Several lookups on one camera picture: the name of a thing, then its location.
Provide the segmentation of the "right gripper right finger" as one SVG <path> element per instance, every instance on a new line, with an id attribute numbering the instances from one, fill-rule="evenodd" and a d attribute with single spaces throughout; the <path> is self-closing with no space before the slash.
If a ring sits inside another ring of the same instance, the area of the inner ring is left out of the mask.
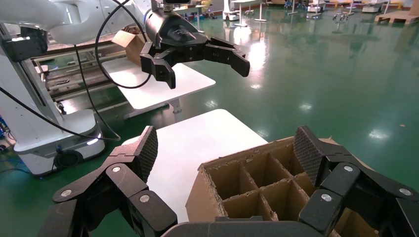
<path id="1" fill-rule="evenodd" d="M 316 188 L 299 213 L 299 222 L 328 236 L 344 210 L 350 209 L 381 237 L 418 236 L 415 189 L 367 168 L 344 146 L 320 140 L 305 125 L 295 132 L 293 151 Z"/>

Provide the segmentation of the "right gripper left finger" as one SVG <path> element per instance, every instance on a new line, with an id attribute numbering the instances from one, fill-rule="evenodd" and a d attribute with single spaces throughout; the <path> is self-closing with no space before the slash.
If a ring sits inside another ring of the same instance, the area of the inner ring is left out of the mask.
<path id="1" fill-rule="evenodd" d="M 114 148 L 97 169 L 57 190 L 38 235 L 88 237 L 118 210 L 137 235 L 162 236 L 177 224 L 177 215 L 147 185 L 157 154 L 157 131 L 148 126 L 134 142 Z"/>

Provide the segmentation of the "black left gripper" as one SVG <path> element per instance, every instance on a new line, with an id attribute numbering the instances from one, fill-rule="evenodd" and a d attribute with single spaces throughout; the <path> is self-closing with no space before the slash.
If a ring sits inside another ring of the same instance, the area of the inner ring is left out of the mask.
<path id="1" fill-rule="evenodd" d="M 156 81 L 165 82 L 170 89 L 176 88 L 172 69 L 176 63 L 205 59 L 230 65 L 242 77 L 249 75 L 250 62 L 238 45 L 216 37 L 208 39 L 174 11 L 150 12 L 145 27 L 151 42 L 146 42 L 140 52 L 142 71 L 151 74 Z"/>

